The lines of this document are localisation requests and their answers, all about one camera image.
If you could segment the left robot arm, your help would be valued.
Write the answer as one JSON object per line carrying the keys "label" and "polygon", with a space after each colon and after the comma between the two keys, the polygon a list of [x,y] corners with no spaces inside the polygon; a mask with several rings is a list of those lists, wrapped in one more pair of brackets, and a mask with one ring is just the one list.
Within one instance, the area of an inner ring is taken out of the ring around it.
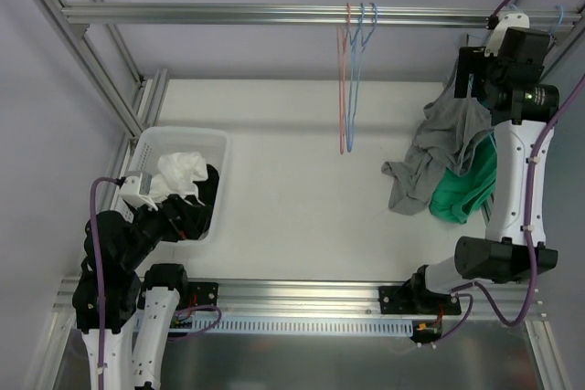
{"label": "left robot arm", "polygon": [[90,367],[93,389],[159,389],[173,321],[198,311],[221,310],[191,286],[177,263],[137,268],[162,242],[198,240],[207,234],[213,206],[192,195],[170,195],[151,209],[93,212],[87,223],[81,276],[72,305]]}

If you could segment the black tank top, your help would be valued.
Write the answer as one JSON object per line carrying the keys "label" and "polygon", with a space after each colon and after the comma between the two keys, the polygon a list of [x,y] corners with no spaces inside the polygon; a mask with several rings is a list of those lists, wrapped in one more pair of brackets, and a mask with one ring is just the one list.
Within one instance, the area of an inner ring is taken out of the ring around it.
{"label": "black tank top", "polygon": [[219,173],[218,170],[211,164],[207,164],[207,180],[194,181],[195,190],[185,196],[185,200],[195,206],[211,206],[213,207],[216,203],[218,184],[219,184]]}

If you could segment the pink hanger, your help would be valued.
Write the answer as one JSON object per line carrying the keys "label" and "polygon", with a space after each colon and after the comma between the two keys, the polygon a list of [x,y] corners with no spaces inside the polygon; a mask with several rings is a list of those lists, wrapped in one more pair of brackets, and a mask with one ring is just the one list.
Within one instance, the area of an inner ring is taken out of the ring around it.
{"label": "pink hanger", "polygon": [[350,25],[351,5],[347,3],[345,23],[336,28],[339,153],[341,155],[343,155],[346,150],[346,62]]}

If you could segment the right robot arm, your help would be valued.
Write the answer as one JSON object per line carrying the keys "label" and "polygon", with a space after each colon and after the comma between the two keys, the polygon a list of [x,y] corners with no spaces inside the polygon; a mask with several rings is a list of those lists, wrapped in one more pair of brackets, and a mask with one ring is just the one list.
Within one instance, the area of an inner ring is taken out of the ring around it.
{"label": "right robot arm", "polygon": [[464,290],[526,281],[515,326],[527,316],[540,273],[555,268],[558,253],[546,247],[541,218],[546,155],[559,109],[558,89],[540,81],[550,36],[521,26],[495,31],[484,47],[459,51],[456,98],[487,106],[495,135],[494,204],[483,238],[460,237],[452,257],[423,265],[404,294],[414,314],[460,313]]}

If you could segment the white tank top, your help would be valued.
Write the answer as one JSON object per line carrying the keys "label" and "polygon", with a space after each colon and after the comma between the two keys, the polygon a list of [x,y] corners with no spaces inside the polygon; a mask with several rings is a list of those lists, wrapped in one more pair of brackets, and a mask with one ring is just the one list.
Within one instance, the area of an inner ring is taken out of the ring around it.
{"label": "white tank top", "polygon": [[169,153],[157,162],[158,172],[153,176],[149,196],[161,203],[170,195],[198,197],[197,183],[209,179],[206,159],[198,152]]}

